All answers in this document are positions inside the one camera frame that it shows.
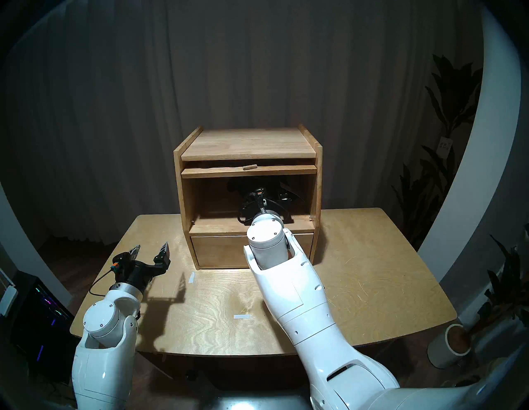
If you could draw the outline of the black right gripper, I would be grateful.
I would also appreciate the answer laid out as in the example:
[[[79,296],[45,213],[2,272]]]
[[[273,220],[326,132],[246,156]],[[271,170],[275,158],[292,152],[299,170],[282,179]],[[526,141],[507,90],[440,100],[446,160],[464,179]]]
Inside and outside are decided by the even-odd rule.
[[[286,209],[281,204],[291,204],[295,194],[290,191],[279,191],[279,204],[263,194],[247,195],[247,218],[255,218],[264,213],[277,214],[286,218]]]

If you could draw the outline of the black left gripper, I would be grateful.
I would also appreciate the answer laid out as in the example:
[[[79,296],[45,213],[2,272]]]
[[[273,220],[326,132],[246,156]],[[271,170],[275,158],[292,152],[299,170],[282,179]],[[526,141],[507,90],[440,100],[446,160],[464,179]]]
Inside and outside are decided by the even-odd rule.
[[[126,262],[136,261],[141,245],[135,246],[129,252],[125,253]],[[154,257],[154,265],[145,263],[130,263],[125,268],[120,269],[119,282],[129,284],[138,289],[142,295],[149,283],[156,276],[166,273],[170,266],[170,250],[168,242],[161,247],[158,255]]]

